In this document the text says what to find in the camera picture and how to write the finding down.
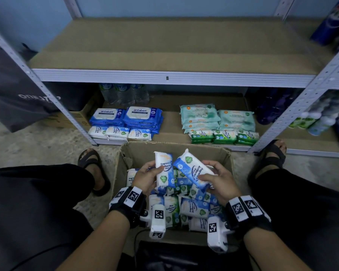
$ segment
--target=concrete floor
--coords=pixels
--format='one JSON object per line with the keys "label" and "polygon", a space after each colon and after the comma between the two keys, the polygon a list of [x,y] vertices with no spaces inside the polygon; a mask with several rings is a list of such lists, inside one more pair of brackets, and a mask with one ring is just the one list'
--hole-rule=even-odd
{"label": "concrete floor", "polygon": [[[75,129],[57,129],[35,123],[21,131],[10,133],[0,124],[0,168],[19,165],[76,164],[79,154],[92,147]],[[99,152],[110,179],[114,176],[115,159],[119,146],[93,147]],[[247,174],[257,157],[233,152],[234,177],[244,194],[249,194]],[[339,158],[288,155],[285,168],[309,181],[339,191]],[[84,213],[96,228],[108,210],[109,195],[94,197],[78,203],[76,209]]]}

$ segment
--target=left hand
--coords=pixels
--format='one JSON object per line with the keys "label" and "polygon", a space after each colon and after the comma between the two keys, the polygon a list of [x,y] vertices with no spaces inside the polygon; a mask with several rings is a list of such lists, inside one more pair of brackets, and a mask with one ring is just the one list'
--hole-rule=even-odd
{"label": "left hand", "polygon": [[156,184],[156,175],[161,173],[164,169],[164,166],[160,166],[158,168],[152,168],[148,170],[150,167],[154,167],[156,165],[156,161],[150,161],[146,163],[138,172],[133,179],[132,187],[138,187],[142,190],[142,193],[147,197],[151,193],[151,191],[157,186]]}

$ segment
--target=black sandal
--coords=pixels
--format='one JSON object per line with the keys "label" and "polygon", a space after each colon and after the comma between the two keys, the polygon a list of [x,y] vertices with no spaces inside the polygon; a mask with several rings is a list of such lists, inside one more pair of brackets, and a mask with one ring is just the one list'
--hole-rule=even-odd
{"label": "black sandal", "polygon": [[[261,157],[261,161],[259,161],[255,167],[251,170],[249,177],[247,178],[248,183],[250,184],[250,182],[252,182],[253,180],[255,180],[255,176],[256,174],[263,169],[264,167],[272,164],[275,165],[279,168],[283,168],[284,162],[285,162],[285,158],[286,156],[284,155],[284,153],[281,151],[280,147],[278,147],[277,145],[274,145],[274,143],[278,141],[278,140],[273,140],[271,141],[260,153],[259,155]],[[276,155],[279,156],[278,157],[267,157],[266,155],[267,153],[272,152],[275,153]]]}
{"label": "black sandal", "polygon": [[[95,158],[88,159],[90,156],[93,156],[93,155],[97,156],[98,159],[95,159]],[[92,192],[95,196],[98,196],[98,197],[103,196],[107,194],[108,191],[111,189],[111,182],[109,181],[107,175],[104,172],[104,169],[102,167],[102,162],[100,161],[100,156],[98,152],[96,152],[94,149],[92,149],[91,151],[87,153],[86,153],[86,150],[84,150],[78,158],[79,167],[86,168],[90,164],[96,164],[100,168],[100,171],[102,172],[102,176],[104,178],[104,186],[102,187],[102,189],[100,190],[93,189]]]}

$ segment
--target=wrist tracker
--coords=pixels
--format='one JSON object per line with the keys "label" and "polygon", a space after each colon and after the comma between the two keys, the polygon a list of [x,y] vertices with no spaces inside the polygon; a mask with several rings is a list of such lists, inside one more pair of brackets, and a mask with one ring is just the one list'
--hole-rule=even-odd
{"label": "wrist tracker", "polygon": [[140,215],[146,207],[146,196],[138,187],[124,187],[109,203],[109,212],[117,210],[129,220],[131,228],[140,223]]}
{"label": "wrist tracker", "polygon": [[225,209],[228,228],[234,230],[238,238],[243,238],[254,227],[273,231],[270,216],[251,196],[235,197],[228,201]]}

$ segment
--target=black bag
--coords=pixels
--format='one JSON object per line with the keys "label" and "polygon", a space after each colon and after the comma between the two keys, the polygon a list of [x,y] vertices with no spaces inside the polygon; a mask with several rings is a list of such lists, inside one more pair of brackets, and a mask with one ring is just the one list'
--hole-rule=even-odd
{"label": "black bag", "polygon": [[[45,82],[45,85],[71,111],[80,111],[98,89],[96,83]],[[57,111],[49,98],[0,49],[0,122],[15,132]]]}

